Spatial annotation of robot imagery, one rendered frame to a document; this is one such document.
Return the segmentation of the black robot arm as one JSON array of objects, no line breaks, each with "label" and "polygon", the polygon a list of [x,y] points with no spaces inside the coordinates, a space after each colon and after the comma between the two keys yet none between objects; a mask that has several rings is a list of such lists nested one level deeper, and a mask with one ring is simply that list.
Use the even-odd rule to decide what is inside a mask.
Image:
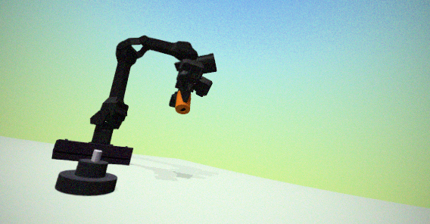
[{"label": "black robot arm", "polygon": [[[143,45],[140,51],[136,51],[132,45]],[[90,124],[96,125],[92,141],[89,143],[111,145],[111,136],[114,129],[119,129],[127,117],[129,105],[124,104],[124,95],[129,78],[131,66],[141,58],[147,51],[158,51],[160,53],[174,56],[179,62],[175,63],[176,71],[182,66],[183,60],[192,59],[204,65],[204,73],[217,71],[213,54],[198,56],[189,42],[177,41],[166,42],[147,36],[128,38],[117,44],[115,55],[117,57],[117,69],[111,86],[111,92],[106,101],[101,105],[91,118]],[[203,74],[204,74],[203,73]],[[198,77],[200,82],[193,88],[196,95],[206,96],[213,82],[205,77]],[[106,122],[105,122],[106,121]]]}]

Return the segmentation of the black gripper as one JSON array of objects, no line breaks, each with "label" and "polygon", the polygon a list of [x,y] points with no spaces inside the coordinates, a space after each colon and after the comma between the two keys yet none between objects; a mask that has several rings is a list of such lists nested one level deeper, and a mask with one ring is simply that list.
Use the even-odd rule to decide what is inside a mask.
[{"label": "black gripper", "polygon": [[[175,88],[180,91],[183,102],[187,103],[193,88],[197,87],[204,73],[204,65],[192,59],[183,60],[182,66],[179,68]],[[171,95],[169,106],[176,106],[177,92]]]}]

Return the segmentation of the black round pedestal with silver shaft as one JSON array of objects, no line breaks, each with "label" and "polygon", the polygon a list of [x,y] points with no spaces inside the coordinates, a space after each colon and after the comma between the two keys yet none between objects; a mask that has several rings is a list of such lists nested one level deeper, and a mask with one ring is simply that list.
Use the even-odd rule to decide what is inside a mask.
[{"label": "black round pedestal with silver shaft", "polygon": [[112,193],[117,176],[107,172],[108,162],[102,161],[102,151],[94,150],[92,159],[80,159],[75,170],[59,172],[55,190],[77,196],[98,196]]}]

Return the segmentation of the orange knob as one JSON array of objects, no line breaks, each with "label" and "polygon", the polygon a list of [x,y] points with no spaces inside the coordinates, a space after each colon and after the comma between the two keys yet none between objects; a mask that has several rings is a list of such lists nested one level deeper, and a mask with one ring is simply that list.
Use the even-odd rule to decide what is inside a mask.
[{"label": "orange knob", "polygon": [[175,111],[178,114],[187,114],[190,111],[191,94],[187,103],[183,102],[180,91],[177,93]]}]

